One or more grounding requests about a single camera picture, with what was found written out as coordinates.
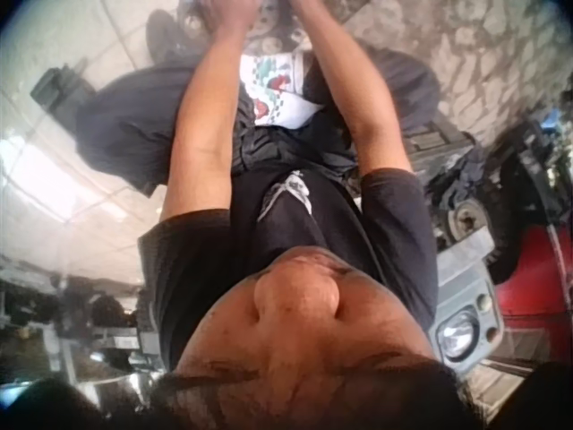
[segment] red graphic on paper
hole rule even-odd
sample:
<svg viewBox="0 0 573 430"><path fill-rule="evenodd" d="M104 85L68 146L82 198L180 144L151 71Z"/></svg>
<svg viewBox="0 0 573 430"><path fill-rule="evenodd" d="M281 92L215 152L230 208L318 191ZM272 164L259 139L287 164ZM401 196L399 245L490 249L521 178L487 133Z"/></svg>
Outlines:
<svg viewBox="0 0 573 430"><path fill-rule="evenodd" d="M264 118L270 112L269 106L266 103L263 103L259 99L254 100L254 110L257 115L257 119Z"/></svg>
<svg viewBox="0 0 573 430"><path fill-rule="evenodd" d="M289 84L290 82L290 76L281 74L280 76L270 79L269 83L267 83L267 88L270 88L271 90L280 90L280 87L285 84Z"/></svg>

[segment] black t-shirt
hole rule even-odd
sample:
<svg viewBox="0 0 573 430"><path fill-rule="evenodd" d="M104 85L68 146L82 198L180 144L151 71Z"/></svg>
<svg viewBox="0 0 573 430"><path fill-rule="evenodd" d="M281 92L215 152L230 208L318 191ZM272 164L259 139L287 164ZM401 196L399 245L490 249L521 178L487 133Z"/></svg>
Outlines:
<svg viewBox="0 0 573 430"><path fill-rule="evenodd" d="M417 178L381 169L362 181L362 212L311 170L265 168L233 179L231 210L187 213L140 240L167 369L215 302L298 245L318 245L396 294L427 330L438 296L436 245Z"/></svg>

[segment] forearm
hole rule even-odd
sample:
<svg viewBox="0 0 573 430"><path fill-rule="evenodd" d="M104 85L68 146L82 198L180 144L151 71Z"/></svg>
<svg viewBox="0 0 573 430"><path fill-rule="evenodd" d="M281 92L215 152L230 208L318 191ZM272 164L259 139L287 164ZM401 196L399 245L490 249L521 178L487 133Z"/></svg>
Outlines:
<svg viewBox="0 0 573 430"><path fill-rule="evenodd" d="M378 69L322 1L294 2L330 92L352 134L363 175L411 169L389 88Z"/></svg>
<svg viewBox="0 0 573 430"><path fill-rule="evenodd" d="M230 206L243 43L241 32L216 35L184 94L162 219Z"/></svg>

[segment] hand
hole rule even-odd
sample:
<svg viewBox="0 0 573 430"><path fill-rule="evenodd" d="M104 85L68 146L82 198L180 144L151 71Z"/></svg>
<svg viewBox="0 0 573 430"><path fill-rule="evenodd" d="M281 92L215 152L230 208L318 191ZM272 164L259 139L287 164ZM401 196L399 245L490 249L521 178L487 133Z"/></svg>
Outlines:
<svg viewBox="0 0 573 430"><path fill-rule="evenodd" d="M259 16L262 0L201 0L203 15L213 34L245 36Z"/></svg>

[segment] nose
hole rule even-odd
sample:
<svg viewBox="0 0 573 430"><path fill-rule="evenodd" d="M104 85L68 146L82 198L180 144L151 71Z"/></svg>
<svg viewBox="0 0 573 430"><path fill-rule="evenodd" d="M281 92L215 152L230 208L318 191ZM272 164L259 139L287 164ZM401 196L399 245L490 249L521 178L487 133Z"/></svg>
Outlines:
<svg viewBox="0 0 573 430"><path fill-rule="evenodd" d="M254 290L255 306L264 323L297 326L334 319L339 301L336 273L315 257L275 263Z"/></svg>

